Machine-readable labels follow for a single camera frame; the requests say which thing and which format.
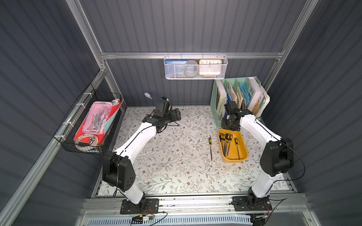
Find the yellow black file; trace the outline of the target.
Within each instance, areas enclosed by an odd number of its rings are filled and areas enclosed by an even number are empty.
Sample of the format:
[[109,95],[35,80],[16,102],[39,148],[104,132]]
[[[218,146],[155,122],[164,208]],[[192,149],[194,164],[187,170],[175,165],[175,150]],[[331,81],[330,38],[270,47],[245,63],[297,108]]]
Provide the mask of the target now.
[[225,154],[224,154],[225,156],[229,155],[232,137],[233,137],[232,134],[229,133],[225,134]]
[[240,160],[239,143],[238,143],[237,137],[234,140],[235,140],[235,146],[236,146],[236,150],[237,150],[237,154],[238,154],[238,159]]
[[211,137],[208,138],[208,143],[209,143],[209,149],[210,149],[210,160],[212,162],[213,161],[213,154],[212,154],[212,139],[211,139]]

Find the yellow storage tray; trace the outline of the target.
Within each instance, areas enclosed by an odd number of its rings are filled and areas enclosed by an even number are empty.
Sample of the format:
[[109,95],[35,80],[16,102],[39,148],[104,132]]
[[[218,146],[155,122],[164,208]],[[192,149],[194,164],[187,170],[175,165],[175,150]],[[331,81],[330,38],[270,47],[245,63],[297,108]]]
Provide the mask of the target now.
[[[228,156],[224,155],[225,154],[225,134],[226,133],[233,135]],[[236,146],[235,146],[234,139],[236,137],[237,137],[238,143],[239,143],[240,160],[238,159],[238,154],[237,154],[237,150],[236,150]],[[246,145],[244,143],[242,134],[239,131],[230,131],[230,130],[220,129],[218,131],[218,138],[219,138],[219,145],[221,148],[222,159],[226,163],[241,163],[248,159],[248,151],[247,151]]]

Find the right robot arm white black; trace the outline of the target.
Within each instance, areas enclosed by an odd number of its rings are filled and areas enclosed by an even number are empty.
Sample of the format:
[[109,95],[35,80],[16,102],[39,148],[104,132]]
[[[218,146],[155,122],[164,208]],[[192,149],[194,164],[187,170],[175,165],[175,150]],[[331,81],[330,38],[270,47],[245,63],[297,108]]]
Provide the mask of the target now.
[[234,101],[226,103],[224,108],[227,115],[222,119],[222,128],[230,131],[240,131],[240,128],[247,130],[263,149],[260,158],[262,171],[247,195],[247,205],[256,209],[267,204],[273,184],[283,181],[283,174],[293,167],[293,142],[272,132],[251,111],[239,109]]

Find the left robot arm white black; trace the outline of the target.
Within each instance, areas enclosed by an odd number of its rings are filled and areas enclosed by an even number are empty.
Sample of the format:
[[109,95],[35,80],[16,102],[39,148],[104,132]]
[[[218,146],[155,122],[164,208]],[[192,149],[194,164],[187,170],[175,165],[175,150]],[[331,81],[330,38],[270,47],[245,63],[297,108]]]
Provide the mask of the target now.
[[134,161],[145,145],[171,122],[181,120],[178,108],[147,115],[137,131],[120,148],[103,157],[102,180],[115,187],[132,204],[144,202],[145,194],[135,184]]

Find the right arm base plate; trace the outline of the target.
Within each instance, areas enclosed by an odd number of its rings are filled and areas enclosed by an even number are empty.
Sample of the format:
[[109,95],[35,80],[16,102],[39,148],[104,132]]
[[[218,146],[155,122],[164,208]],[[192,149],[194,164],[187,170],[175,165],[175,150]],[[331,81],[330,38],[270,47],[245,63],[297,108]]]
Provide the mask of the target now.
[[234,196],[231,205],[235,211],[271,211],[272,205],[268,197]]

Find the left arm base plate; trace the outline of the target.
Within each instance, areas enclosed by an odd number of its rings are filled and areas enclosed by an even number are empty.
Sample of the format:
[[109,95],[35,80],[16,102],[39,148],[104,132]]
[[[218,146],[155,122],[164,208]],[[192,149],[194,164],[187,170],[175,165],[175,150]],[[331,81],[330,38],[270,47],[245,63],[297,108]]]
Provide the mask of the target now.
[[142,199],[139,204],[134,204],[131,201],[124,199],[122,201],[120,214],[156,214],[159,209],[159,199],[146,198]]

